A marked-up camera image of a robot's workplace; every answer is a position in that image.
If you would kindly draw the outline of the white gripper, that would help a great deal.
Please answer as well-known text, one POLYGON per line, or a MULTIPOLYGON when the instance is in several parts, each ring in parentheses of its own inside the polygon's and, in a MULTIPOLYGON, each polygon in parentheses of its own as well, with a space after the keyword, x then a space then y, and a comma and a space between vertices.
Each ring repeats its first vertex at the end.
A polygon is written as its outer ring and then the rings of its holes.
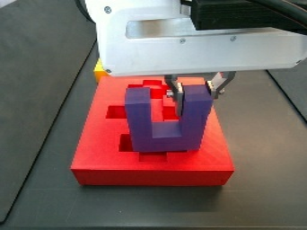
POLYGON ((172 74, 218 72, 207 81, 218 99, 235 71, 293 68, 307 59, 306 35, 273 28, 199 31, 180 0, 86 0, 86 5, 103 69, 112 76, 166 75, 178 116, 184 92, 172 74))

